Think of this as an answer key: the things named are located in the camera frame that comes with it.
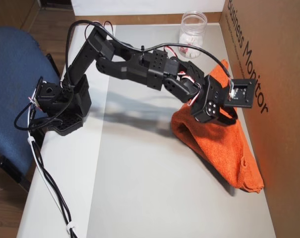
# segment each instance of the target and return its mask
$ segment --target mounting hole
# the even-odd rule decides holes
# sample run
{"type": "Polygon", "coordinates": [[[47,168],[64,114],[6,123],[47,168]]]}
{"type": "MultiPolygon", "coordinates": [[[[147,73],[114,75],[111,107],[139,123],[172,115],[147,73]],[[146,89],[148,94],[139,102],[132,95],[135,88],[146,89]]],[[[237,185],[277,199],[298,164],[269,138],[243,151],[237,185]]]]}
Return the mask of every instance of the mounting hole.
{"type": "Polygon", "coordinates": [[[53,92],[53,89],[52,88],[47,88],[47,93],[51,93],[53,92]]]}

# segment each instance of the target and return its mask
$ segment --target black clamp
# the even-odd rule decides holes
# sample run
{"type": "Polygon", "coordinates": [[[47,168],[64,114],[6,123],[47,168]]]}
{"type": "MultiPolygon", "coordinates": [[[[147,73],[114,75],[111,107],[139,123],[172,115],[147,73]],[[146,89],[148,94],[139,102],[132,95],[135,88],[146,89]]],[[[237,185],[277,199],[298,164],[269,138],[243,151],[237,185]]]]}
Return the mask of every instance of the black clamp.
{"type": "Polygon", "coordinates": [[[145,61],[145,46],[141,46],[141,64],[144,65],[144,61],[145,61]]]}

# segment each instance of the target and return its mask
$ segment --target white object in jar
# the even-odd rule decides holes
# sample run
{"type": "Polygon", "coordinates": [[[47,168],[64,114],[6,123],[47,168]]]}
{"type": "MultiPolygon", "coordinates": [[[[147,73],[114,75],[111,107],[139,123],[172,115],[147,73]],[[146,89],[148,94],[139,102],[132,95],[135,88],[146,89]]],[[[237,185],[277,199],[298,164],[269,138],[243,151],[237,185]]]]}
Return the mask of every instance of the white object in jar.
{"type": "MultiPolygon", "coordinates": [[[[202,36],[190,36],[186,33],[183,33],[180,36],[179,43],[190,45],[190,46],[197,46],[202,48],[203,47],[203,38],[202,36]]],[[[180,52],[185,54],[185,57],[187,58],[196,58],[200,55],[200,52],[191,48],[187,47],[180,47],[180,52]]]]}

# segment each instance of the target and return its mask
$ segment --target wall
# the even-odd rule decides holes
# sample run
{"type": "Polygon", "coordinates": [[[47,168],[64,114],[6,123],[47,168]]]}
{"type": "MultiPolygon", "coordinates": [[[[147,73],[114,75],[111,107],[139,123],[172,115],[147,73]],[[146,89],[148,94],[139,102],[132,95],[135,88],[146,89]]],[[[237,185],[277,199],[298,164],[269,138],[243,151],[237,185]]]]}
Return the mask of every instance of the wall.
{"type": "Polygon", "coordinates": [[[221,12],[225,0],[72,0],[76,16],[221,12]]]}
{"type": "Polygon", "coordinates": [[[300,238],[300,0],[226,0],[220,25],[234,76],[257,80],[244,115],[276,236],[300,238]]]}

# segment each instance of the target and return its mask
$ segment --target brown cardboard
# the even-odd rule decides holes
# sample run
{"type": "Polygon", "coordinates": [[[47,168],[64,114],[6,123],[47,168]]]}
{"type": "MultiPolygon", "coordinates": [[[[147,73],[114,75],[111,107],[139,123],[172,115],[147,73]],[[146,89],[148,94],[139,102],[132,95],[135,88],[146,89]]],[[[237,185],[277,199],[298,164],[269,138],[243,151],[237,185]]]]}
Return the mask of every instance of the brown cardboard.
{"type": "Polygon", "coordinates": [[[258,80],[244,115],[276,236],[300,238],[300,0],[226,0],[220,25],[234,77],[258,80]]]}

